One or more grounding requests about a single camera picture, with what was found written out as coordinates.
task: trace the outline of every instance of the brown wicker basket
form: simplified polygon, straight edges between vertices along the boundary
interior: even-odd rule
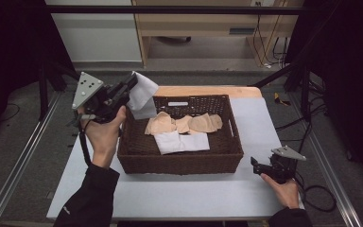
[[[148,119],[135,120],[129,110],[123,124],[117,157],[126,173],[208,174],[234,173],[241,158],[237,126],[229,96],[155,96],[158,112],[174,119],[185,115],[218,114],[223,127],[208,133],[210,149],[162,155],[152,135],[145,135]],[[170,103],[187,105],[169,106]]]

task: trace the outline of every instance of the white cloth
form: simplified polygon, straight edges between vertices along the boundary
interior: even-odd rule
[[[134,72],[137,76],[137,84],[130,91],[128,106],[135,119],[144,119],[155,116],[156,108],[153,102],[153,95],[159,86],[145,76]]]
[[[182,135],[172,131],[155,134],[154,137],[161,154],[209,149],[207,133]]]

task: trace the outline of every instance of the hand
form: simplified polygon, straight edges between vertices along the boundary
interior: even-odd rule
[[[272,187],[283,206],[287,206],[290,209],[300,208],[299,188],[293,179],[288,180],[286,183],[278,184],[265,173],[261,174],[261,178]]]
[[[116,118],[106,124],[98,124],[94,121],[81,121],[81,126],[93,146],[94,154],[92,163],[96,166],[109,168],[116,153],[119,127],[126,119],[126,107],[122,106],[117,112]]]

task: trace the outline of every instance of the dark background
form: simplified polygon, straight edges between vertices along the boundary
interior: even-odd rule
[[[54,84],[61,83],[61,72],[50,62],[74,70],[51,15],[25,10],[24,5],[44,6],[45,2],[0,0],[0,115],[12,91],[38,81],[41,62],[46,63],[46,78]]]
[[[306,0],[308,7],[338,1]],[[322,16],[300,16],[287,61],[298,55]],[[363,164],[363,1],[344,0],[317,36],[308,66],[324,80],[325,101],[347,147],[348,158]]]

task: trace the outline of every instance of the table surface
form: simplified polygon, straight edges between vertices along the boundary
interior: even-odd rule
[[[250,162],[252,156],[259,163],[269,165],[270,150],[281,146],[259,89],[161,86],[155,96],[224,94],[230,96],[245,153],[236,172],[184,176],[126,174],[115,156],[111,168],[120,173],[120,178],[114,193],[113,219],[267,219],[282,208],[271,188],[253,174]],[[77,139],[48,218],[56,218],[64,203],[79,189],[86,167]]]

